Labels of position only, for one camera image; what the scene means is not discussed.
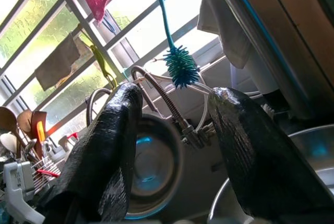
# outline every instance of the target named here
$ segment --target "metal pot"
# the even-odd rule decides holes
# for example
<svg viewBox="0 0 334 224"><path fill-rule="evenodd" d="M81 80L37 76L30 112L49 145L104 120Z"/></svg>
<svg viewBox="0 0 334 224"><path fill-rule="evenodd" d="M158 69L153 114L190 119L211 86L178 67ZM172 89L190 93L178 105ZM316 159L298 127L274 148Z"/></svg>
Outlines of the metal pot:
<svg viewBox="0 0 334 224"><path fill-rule="evenodd" d="M180 184L183 159L181 137L176 128L157 116L143 114L125 219L149 217L168 204Z"/></svg>
<svg viewBox="0 0 334 224"><path fill-rule="evenodd" d="M334 193L334 124L314 127L289 135L320 179ZM208 222L250 223L239 205L229 179L219 189L211 206Z"/></svg>

